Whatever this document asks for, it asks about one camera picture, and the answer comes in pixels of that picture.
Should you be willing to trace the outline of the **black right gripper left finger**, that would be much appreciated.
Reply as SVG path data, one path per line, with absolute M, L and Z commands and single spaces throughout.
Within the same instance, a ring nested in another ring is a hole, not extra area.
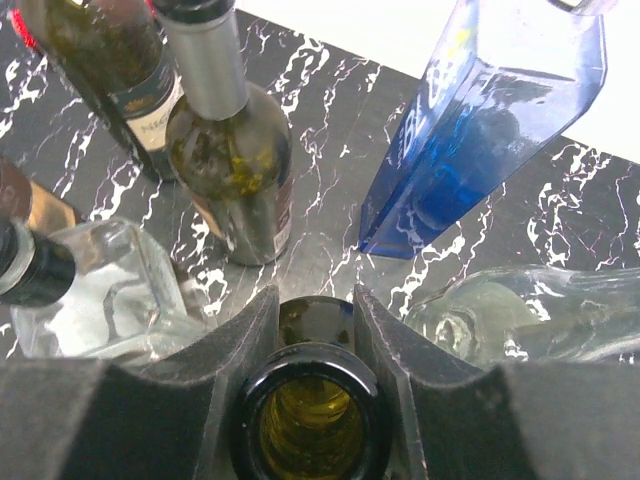
M 230 412 L 276 347 L 279 292 L 155 363 L 19 359 L 1 366 L 5 479 L 231 479 Z

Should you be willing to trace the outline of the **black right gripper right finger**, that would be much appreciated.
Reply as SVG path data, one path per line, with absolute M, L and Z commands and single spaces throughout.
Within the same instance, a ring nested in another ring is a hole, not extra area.
M 479 370 L 353 291 L 357 355 L 391 408 L 395 479 L 635 479 L 639 370 L 589 363 Z

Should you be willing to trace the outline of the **clear glass bottle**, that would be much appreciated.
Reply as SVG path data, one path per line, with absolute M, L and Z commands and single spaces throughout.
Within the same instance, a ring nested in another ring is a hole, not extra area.
M 474 273 L 414 304 L 407 326 L 481 369 L 639 355 L 639 271 L 539 265 Z

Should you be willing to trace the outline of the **clear liquor bottle gold label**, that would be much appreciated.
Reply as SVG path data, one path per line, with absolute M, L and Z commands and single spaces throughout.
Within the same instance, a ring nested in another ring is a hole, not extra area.
M 124 218 L 45 236 L 2 216 L 1 302 L 28 358 L 154 362 L 215 326 L 188 310 L 164 247 Z

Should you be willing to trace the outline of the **wine bottle silver foil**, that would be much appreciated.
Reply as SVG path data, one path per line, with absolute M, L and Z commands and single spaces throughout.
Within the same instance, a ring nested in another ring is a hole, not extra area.
M 1 156 L 1 215 L 20 220 L 47 237 L 85 221 L 75 207 L 27 177 L 4 156 Z
M 355 354 L 351 303 L 306 296 L 281 304 L 279 348 L 233 403 L 230 453 L 240 479 L 381 479 L 392 415 Z

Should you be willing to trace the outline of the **dark green wine bottle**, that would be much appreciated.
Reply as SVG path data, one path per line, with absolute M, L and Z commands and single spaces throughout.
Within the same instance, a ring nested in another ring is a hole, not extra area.
M 233 2 L 153 6 L 183 88 L 166 130 L 173 171 L 230 261 L 271 263 L 291 231 L 288 120 L 245 77 Z

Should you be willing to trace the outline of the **blue square glass bottle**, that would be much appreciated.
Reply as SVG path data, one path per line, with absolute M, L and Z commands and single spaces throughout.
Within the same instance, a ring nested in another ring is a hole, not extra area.
M 608 1 L 459 1 L 361 208 L 359 248 L 409 259 L 591 107 Z

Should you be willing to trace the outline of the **dark wine bottle white label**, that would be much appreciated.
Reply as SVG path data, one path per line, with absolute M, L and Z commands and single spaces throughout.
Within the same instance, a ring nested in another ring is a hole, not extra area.
M 117 142 L 160 179 L 174 180 L 166 127 L 183 89 L 148 4 L 20 1 L 17 9 Z

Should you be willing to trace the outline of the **red glitter microphone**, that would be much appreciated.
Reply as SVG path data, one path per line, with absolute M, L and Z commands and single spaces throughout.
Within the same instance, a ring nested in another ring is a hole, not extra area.
M 20 10 L 18 8 L 12 8 L 9 11 L 8 18 L 10 20 L 10 23 L 13 27 L 14 32 L 23 41 L 24 45 L 32 51 L 38 51 L 39 50 L 38 43 L 36 39 L 33 37 L 33 35 L 30 33 L 30 31 L 28 30 L 24 22 L 24 19 L 20 13 Z

